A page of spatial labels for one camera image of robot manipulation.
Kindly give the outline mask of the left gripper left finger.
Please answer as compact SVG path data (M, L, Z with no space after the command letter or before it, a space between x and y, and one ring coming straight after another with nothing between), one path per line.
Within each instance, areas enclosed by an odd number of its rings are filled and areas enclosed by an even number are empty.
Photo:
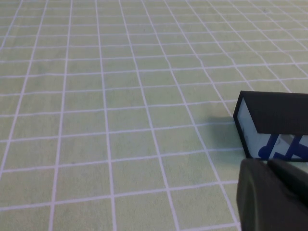
M308 229L308 207L259 160L241 162L237 207L243 231Z

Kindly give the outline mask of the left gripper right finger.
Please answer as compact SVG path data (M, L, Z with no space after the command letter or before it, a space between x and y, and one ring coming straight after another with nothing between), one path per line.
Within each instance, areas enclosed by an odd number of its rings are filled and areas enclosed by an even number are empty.
M267 166L284 186L295 194L305 207L308 206L308 174L280 159L271 159Z

